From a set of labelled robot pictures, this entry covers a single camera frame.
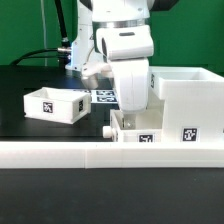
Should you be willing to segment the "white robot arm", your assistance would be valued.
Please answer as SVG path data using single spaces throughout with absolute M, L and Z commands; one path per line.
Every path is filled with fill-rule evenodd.
M 120 110 L 146 110 L 149 61 L 154 43 L 148 23 L 152 11 L 168 11 L 179 0 L 77 0 L 78 33 L 69 70 L 79 71 L 88 88 L 97 76 L 113 80 Z

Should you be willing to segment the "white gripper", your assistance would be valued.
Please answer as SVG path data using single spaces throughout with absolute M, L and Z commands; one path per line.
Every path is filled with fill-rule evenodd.
M 120 110 L 144 112 L 148 103 L 148 57 L 154 53 L 150 27 L 99 28 L 96 40 L 111 68 Z

